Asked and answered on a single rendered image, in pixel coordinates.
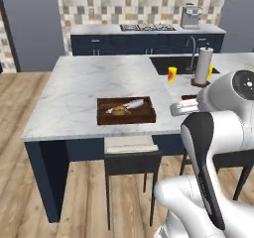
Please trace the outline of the white paper towel roll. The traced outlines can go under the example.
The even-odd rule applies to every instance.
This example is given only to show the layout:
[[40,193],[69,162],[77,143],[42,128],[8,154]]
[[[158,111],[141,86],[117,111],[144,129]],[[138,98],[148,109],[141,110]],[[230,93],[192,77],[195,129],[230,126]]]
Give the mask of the white paper towel roll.
[[213,48],[200,48],[194,75],[191,79],[191,84],[197,87],[207,86],[207,76],[209,73],[211,58],[213,55]]

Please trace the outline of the grey curved tap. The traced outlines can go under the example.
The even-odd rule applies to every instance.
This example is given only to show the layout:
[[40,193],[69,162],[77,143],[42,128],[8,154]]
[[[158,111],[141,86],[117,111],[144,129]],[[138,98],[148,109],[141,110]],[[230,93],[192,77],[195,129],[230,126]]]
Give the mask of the grey curved tap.
[[189,73],[193,72],[193,61],[194,61],[194,56],[195,56],[195,51],[196,51],[196,41],[194,36],[190,36],[187,40],[187,46],[191,48],[191,59],[190,59],[190,65],[187,68],[187,71]]

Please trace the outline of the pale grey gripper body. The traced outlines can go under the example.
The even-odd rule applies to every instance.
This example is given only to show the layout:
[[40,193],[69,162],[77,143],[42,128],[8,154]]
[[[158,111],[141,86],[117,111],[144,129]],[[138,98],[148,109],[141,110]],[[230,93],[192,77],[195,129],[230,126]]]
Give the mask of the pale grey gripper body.
[[192,112],[198,112],[196,99],[182,100],[170,106],[173,116],[187,115]]

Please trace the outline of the silver coffee machine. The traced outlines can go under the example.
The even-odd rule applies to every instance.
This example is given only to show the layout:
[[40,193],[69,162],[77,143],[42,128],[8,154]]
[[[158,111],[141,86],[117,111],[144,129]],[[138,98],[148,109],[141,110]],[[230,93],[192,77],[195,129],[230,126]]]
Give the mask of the silver coffee machine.
[[187,4],[183,7],[181,27],[186,30],[197,30],[199,28],[199,16],[203,9],[193,4]]

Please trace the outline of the dark blue kitchen island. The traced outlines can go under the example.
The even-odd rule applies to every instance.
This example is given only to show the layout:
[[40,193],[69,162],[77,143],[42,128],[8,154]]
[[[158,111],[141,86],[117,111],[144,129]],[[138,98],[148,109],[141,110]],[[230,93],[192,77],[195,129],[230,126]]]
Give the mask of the dark blue kitchen island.
[[[163,156],[184,153],[180,134],[154,135]],[[50,223],[60,222],[69,162],[104,159],[104,139],[25,142],[41,199]]]

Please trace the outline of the black gas hob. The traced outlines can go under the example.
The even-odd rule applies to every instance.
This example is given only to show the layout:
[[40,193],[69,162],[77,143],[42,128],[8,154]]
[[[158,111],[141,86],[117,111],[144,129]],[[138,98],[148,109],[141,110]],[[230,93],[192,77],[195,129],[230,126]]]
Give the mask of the black gas hob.
[[175,31],[176,29],[169,24],[134,24],[120,25],[121,31]]

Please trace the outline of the black sink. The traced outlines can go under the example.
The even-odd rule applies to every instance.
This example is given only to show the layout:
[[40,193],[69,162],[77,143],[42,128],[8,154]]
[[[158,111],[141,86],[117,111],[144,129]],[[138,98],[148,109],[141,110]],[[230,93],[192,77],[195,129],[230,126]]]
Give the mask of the black sink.
[[158,75],[167,75],[169,68],[175,67],[177,74],[190,74],[190,65],[196,66],[198,57],[150,57],[150,60],[156,69]]

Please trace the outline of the dark blue base cupboards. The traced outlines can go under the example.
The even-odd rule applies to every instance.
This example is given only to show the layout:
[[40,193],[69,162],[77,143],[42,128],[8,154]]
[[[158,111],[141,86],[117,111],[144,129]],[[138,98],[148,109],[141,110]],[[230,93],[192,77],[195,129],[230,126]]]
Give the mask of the dark blue base cupboards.
[[71,35],[74,56],[191,54],[209,45],[215,53],[222,48],[224,34],[133,34]]

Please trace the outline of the dark stool with pale cushion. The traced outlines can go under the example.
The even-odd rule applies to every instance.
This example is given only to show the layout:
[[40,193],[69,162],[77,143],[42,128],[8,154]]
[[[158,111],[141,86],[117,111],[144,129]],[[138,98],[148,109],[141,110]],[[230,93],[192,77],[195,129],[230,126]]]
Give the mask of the dark stool with pale cushion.
[[147,174],[153,175],[152,187],[155,187],[161,159],[162,153],[151,136],[104,139],[107,223],[110,223],[109,177],[143,174],[143,191],[146,191]]

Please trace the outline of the brown wooden tray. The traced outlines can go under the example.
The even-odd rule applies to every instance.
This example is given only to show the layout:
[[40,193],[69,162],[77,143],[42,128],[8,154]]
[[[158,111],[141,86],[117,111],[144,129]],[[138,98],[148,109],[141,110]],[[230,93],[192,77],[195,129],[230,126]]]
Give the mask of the brown wooden tray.
[[[121,115],[107,114],[106,110],[132,100],[143,99],[144,104],[138,108],[126,110]],[[139,124],[155,123],[156,112],[149,96],[139,97],[117,97],[117,98],[98,98],[97,99],[97,124],[115,125],[115,124]]]

